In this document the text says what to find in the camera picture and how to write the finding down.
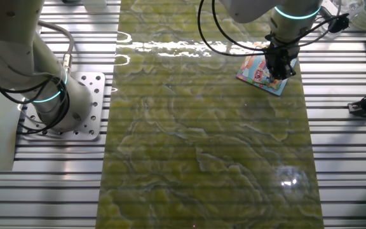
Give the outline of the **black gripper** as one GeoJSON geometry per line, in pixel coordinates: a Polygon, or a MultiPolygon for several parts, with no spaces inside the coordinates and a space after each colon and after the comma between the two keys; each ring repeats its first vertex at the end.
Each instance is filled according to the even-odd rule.
{"type": "Polygon", "coordinates": [[[268,46],[264,48],[266,64],[274,80],[285,80],[296,75],[292,61],[298,56],[298,47],[268,46]]]}

